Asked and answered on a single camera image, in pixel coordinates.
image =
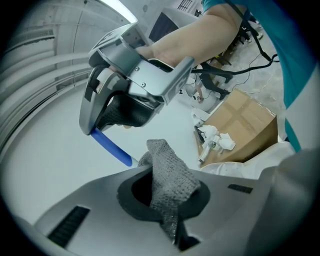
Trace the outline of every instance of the cardboard box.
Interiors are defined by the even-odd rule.
[[[236,144],[233,150],[224,149],[221,154],[211,150],[202,167],[212,163],[244,163],[278,142],[276,115],[238,89],[230,93],[204,125],[215,126],[222,134],[229,133]],[[200,155],[203,148],[198,138],[196,143]]]

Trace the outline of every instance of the blue rod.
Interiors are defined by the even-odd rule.
[[[102,133],[98,128],[95,128],[91,132],[91,136],[107,151],[109,151],[115,158],[124,163],[126,166],[131,167],[133,165],[132,157],[124,152],[120,147],[113,143],[106,135]]]

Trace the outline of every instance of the forearm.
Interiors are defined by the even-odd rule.
[[[220,54],[237,35],[241,19],[230,15],[234,11],[225,6],[213,10],[208,10],[210,14],[203,15],[196,22],[167,34],[150,47],[138,49],[138,52],[173,67],[186,56],[193,57],[197,65]]]

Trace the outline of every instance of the teal shirt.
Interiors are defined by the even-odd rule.
[[[317,59],[303,39],[297,24],[272,0],[233,0],[236,5],[246,6],[260,22],[270,37],[278,54],[284,86],[284,104],[289,108],[305,87],[313,71]],[[203,10],[217,4],[226,4],[223,0],[204,0]],[[285,121],[285,131],[296,151],[301,149],[300,143],[290,126]]]

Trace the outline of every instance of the gray mesh sock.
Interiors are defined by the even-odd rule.
[[[152,199],[150,207],[163,217],[162,229],[174,240],[178,225],[178,206],[200,187],[200,182],[176,156],[165,139],[149,139],[148,152],[139,166],[152,164]]]

